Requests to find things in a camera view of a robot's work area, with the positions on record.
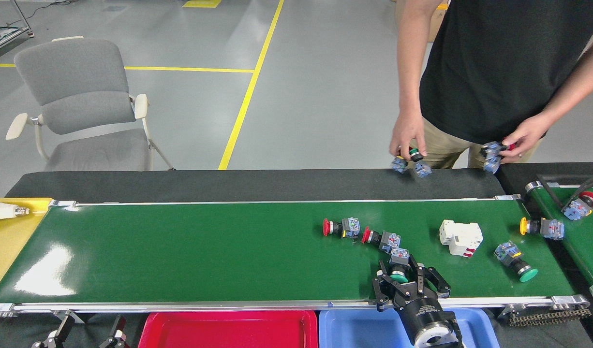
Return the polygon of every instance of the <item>hand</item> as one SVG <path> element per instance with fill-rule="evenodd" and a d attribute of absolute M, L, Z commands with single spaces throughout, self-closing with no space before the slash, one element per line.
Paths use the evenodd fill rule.
<path fill-rule="evenodd" d="M 537 143 L 552 125 L 553 123 L 550 119 L 542 114 L 525 119 L 513 133 L 503 139 L 504 145 L 516 143 L 516 148 L 501 151 L 501 156 L 504 156 L 501 164 L 518 161 L 522 157 L 522 154 L 535 146 L 535 143 Z"/>
<path fill-rule="evenodd" d="M 416 145 L 423 156 L 427 156 L 425 147 L 425 138 L 423 136 L 423 116 L 421 110 L 413 112 L 402 112 L 398 115 L 396 125 L 391 133 L 391 142 L 389 143 L 389 153 L 392 156 L 398 154 L 405 159 L 411 158 L 409 154 L 410 143 L 416 139 Z"/>

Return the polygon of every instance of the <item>plastic bin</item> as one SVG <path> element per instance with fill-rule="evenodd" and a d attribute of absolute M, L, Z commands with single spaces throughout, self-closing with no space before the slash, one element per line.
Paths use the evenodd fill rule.
<path fill-rule="evenodd" d="M 456 313 L 467 348 L 500 348 L 488 316 L 477 309 L 449 309 Z M 402 321 L 392 309 L 321 311 L 320 348 L 410 348 Z"/>
<path fill-rule="evenodd" d="M 139 348 L 318 348 L 313 311 L 154 313 Z"/>

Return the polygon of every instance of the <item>epoxy floor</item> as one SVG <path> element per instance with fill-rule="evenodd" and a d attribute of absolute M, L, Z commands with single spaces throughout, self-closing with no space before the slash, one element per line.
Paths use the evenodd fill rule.
<path fill-rule="evenodd" d="M 29 16 L 49 2 L 18 3 Z M 0 196 L 44 167 L 31 128 L 4 140 L 18 113 L 40 113 L 8 64 L 21 49 L 74 35 L 119 46 L 125 66 L 135 68 L 127 70 L 131 94 L 148 94 L 151 133 L 177 169 L 389 167 L 398 115 L 394 2 L 183 4 L 79 0 L 29 19 L 35 38 L 0 50 Z M 9 1 L 0 1 L 0 26 L 14 20 Z M 51 152 L 62 141 L 132 127 L 141 125 L 66 136 L 43 130 Z M 533 161 L 593 161 L 593 94 L 553 126 Z M 155 159 L 155 169 L 164 168 Z"/>

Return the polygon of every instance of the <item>blue tray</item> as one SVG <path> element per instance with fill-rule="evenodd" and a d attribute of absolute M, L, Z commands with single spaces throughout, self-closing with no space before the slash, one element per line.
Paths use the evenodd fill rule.
<path fill-rule="evenodd" d="M 456 308 L 456 319 L 467 348 L 500 348 L 488 316 L 482 310 Z M 321 311 L 320 348 L 410 348 L 402 321 L 392 309 Z"/>

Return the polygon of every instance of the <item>chair armrest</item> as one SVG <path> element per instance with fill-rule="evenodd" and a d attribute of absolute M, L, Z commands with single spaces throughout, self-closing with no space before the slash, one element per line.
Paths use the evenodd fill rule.
<path fill-rule="evenodd" d="M 25 125 L 32 124 L 32 121 L 28 118 L 27 113 L 20 113 L 15 117 L 11 126 L 9 127 L 9 131 L 6 132 L 6 140 L 17 139 L 22 132 L 24 131 Z"/>
<path fill-rule="evenodd" d="M 133 114 L 135 114 L 135 119 L 144 118 L 148 114 L 148 97 L 146 94 L 139 94 L 135 98 Z"/>

